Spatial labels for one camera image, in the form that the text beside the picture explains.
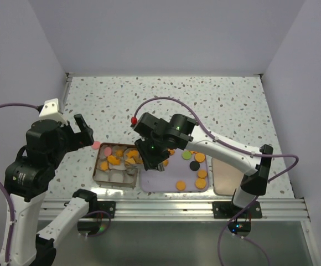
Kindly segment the orange swirl cookie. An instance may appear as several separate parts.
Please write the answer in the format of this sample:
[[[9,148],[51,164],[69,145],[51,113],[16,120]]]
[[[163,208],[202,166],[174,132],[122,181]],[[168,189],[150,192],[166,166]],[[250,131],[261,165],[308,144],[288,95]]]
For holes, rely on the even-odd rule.
[[[123,154],[124,154],[124,150],[119,149],[115,151],[115,156],[118,158],[122,158]]]

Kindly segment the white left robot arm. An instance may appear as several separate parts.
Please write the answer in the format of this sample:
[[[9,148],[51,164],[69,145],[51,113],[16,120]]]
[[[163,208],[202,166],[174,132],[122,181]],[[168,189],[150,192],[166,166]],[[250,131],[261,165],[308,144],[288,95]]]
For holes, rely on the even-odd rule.
[[[26,133],[26,145],[7,167],[4,189],[8,210],[0,265],[52,265],[58,245],[78,220],[97,214],[97,195],[79,189],[48,226],[37,230],[49,182],[63,157],[94,143],[93,130],[83,116],[77,114],[74,119],[80,132],[73,132],[70,124],[51,119],[33,123]]]

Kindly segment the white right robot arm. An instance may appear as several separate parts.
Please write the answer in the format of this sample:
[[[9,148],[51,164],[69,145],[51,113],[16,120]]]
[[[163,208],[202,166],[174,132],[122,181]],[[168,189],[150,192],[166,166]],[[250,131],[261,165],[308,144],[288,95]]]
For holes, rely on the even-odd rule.
[[[163,171],[162,164],[170,157],[170,150],[181,149],[211,156],[242,172],[244,176],[230,203],[235,217],[247,214],[249,203],[266,193],[273,153],[269,145],[225,143],[225,137],[205,131],[199,122],[183,114],[175,114],[170,121],[165,121],[145,112],[140,119],[132,118],[131,127],[140,135],[135,146],[146,171]]]

